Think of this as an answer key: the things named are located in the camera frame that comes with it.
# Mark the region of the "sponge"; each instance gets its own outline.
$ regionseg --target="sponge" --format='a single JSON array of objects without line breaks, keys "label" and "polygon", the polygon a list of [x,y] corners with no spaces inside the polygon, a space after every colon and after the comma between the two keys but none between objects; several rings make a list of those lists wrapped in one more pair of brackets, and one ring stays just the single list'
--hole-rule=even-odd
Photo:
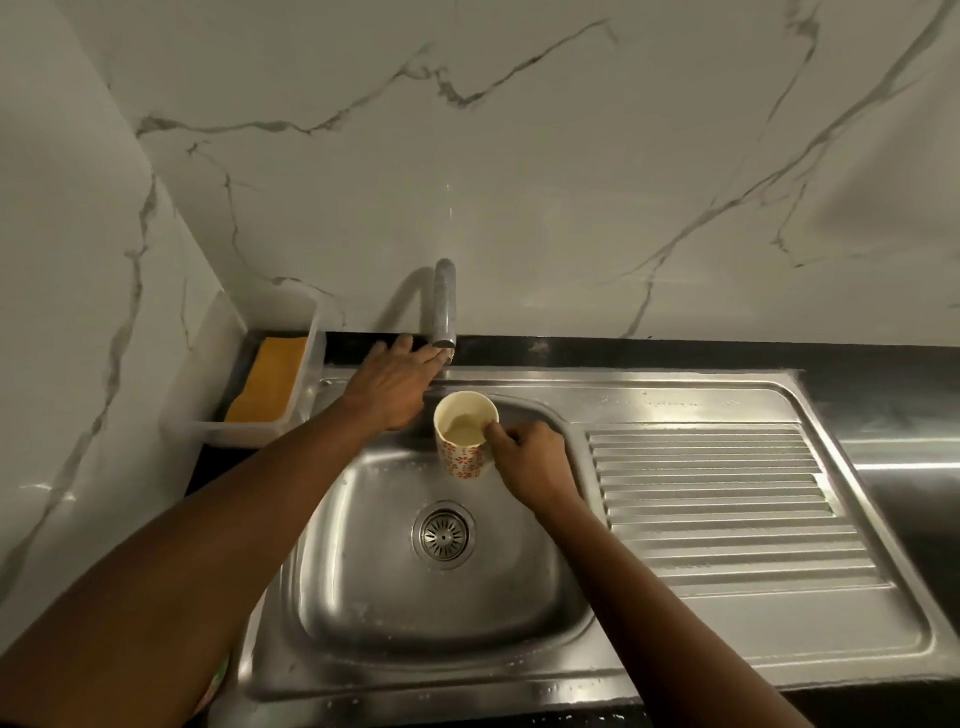
[{"label": "sponge", "polygon": [[271,423],[283,417],[305,351],[305,337],[264,339],[243,392],[230,405],[224,422]]}]

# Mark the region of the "cup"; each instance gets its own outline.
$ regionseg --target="cup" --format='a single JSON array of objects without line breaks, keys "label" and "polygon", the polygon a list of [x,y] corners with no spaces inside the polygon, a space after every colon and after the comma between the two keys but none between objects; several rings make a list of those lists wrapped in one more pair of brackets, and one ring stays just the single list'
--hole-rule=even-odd
[{"label": "cup", "polygon": [[433,414],[437,450],[446,471],[461,480],[480,477],[493,462],[483,425],[500,422],[496,405],[479,392],[447,395]]}]

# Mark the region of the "forearm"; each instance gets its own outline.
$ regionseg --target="forearm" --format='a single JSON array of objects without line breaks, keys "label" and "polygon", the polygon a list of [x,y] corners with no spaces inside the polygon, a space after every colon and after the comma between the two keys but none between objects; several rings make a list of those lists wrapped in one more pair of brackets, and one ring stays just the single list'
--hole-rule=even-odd
[{"label": "forearm", "polygon": [[102,726],[189,717],[324,494],[374,433],[338,402],[130,537],[0,659],[0,718],[43,728],[86,725],[78,716]]},{"label": "forearm", "polygon": [[538,518],[658,724],[809,725],[582,501],[561,499]]}]

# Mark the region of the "stainless steel sink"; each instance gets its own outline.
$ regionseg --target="stainless steel sink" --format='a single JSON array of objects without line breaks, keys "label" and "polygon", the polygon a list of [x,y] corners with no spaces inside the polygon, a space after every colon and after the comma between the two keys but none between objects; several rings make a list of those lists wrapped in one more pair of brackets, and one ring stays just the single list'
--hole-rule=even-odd
[{"label": "stainless steel sink", "polygon": [[[328,370],[317,409],[352,370]],[[214,726],[391,725],[635,699],[564,559],[495,471],[448,477],[473,389],[564,434],[581,495],[780,687],[960,676],[960,643],[785,373],[450,369],[344,472],[263,595]]]},{"label": "stainless steel sink", "polygon": [[[495,473],[447,475],[433,438],[437,401],[352,463],[297,549],[290,594],[331,657],[503,660],[568,640],[589,620],[557,547]],[[500,411],[504,422],[543,419],[522,405]]]}]

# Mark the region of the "drain strainer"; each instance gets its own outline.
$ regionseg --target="drain strainer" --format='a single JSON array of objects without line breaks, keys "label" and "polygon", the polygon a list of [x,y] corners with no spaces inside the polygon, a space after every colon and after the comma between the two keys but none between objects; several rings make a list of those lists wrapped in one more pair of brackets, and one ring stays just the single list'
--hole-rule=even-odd
[{"label": "drain strainer", "polygon": [[457,558],[467,548],[467,539],[467,524],[453,511],[435,513],[420,527],[423,550],[437,561]]},{"label": "drain strainer", "polygon": [[434,569],[453,569],[473,551],[473,518],[459,503],[424,508],[414,523],[414,550]]}]

